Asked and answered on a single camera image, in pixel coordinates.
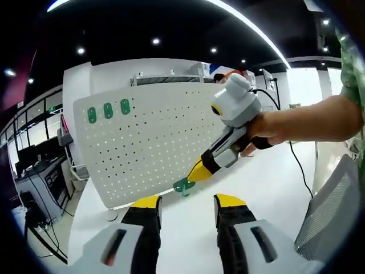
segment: curved light strip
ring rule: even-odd
[[[57,0],[56,2],[54,2],[47,10],[47,12],[49,13],[50,11],[54,10],[55,8],[59,7],[62,4],[65,4],[66,2],[68,2],[70,0]]]
[[[228,4],[220,1],[220,0],[206,0],[226,11],[231,13],[231,15],[237,17],[239,20],[241,20],[243,23],[248,25],[254,32],[256,32],[263,40],[265,40],[266,43],[277,53],[277,55],[280,57],[280,59],[283,60],[283,63],[286,65],[288,69],[291,69],[291,66],[289,65],[288,61],[285,59],[284,55],[279,51],[278,47],[267,37],[265,33],[262,32],[253,22],[247,19],[243,14],[241,14],[239,11],[235,10]]]

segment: white table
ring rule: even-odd
[[[315,170],[315,143],[294,144],[310,188]],[[216,244],[213,195],[234,195],[247,202],[257,219],[266,219],[295,240],[303,223],[310,194],[289,144],[255,152],[215,175],[215,182],[193,188],[183,198],[172,192],[163,196],[161,248],[157,273],[223,273]],[[83,245],[110,223],[106,208],[91,179],[86,184],[71,227],[68,262],[81,255]],[[127,208],[120,209],[120,222]]]

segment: green plastic clip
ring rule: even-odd
[[[188,178],[183,178],[173,184],[173,188],[176,192],[181,193],[182,197],[187,197],[190,194],[185,194],[185,191],[195,186],[195,182],[189,182]]]
[[[94,107],[90,107],[87,110],[87,117],[89,119],[89,123],[91,124],[96,123],[96,109]]]
[[[131,112],[131,108],[129,106],[128,99],[123,99],[120,101],[120,109],[121,109],[121,113],[123,113],[123,115],[127,115]]]
[[[110,103],[105,103],[104,104],[104,117],[106,119],[110,119],[113,117],[113,108],[112,105]]]

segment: ceiling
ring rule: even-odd
[[[323,14],[309,12],[303,0],[224,0],[255,23],[285,57],[323,55],[317,37],[340,57],[333,26],[323,27]],[[279,59],[250,28],[205,0],[71,0],[50,13],[51,1],[26,1],[3,9],[17,22],[5,30],[8,43],[1,68],[19,62],[19,53],[34,47],[36,55],[26,102],[62,84],[65,69],[135,58],[178,58],[237,68]],[[161,43],[153,46],[158,37]],[[86,53],[76,53],[82,46]],[[212,54],[210,49],[218,52]],[[1,75],[0,93],[8,79]]]

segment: white pegboard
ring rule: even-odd
[[[158,194],[187,176],[224,125],[210,107],[223,88],[211,83],[127,87],[74,103],[77,140],[92,181],[107,208]],[[131,112],[121,113],[129,100]],[[112,118],[104,117],[110,103]],[[96,109],[90,123],[88,109]]]

